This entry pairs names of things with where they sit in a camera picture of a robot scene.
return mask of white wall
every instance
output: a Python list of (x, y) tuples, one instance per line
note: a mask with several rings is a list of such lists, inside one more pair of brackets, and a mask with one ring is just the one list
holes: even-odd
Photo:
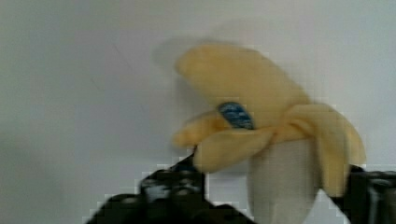
[[(395, 10), (361, 0), (0, 1), (0, 223), (83, 223), (187, 156), (170, 137), (209, 107), (172, 66), (206, 40), (260, 50), (356, 125), (368, 170), (396, 170)], [(245, 171), (210, 176), (209, 199), (247, 209)], [(306, 223), (344, 220), (321, 194)]]

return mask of blue sticker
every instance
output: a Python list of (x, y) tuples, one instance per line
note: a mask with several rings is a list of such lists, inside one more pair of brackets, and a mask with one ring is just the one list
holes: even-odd
[(225, 103), (219, 105), (218, 110), (234, 128), (254, 129), (250, 115), (240, 104), (235, 102)]

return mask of white background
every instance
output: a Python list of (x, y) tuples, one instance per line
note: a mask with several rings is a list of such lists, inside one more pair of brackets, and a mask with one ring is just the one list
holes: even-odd
[[(396, 2), (0, 1), (0, 223), (84, 223), (188, 155), (170, 138), (209, 107), (175, 59), (207, 40), (259, 50), (358, 129), (368, 170), (396, 170)], [(209, 199), (248, 214), (246, 163)], [(306, 223), (343, 223), (319, 194)]]

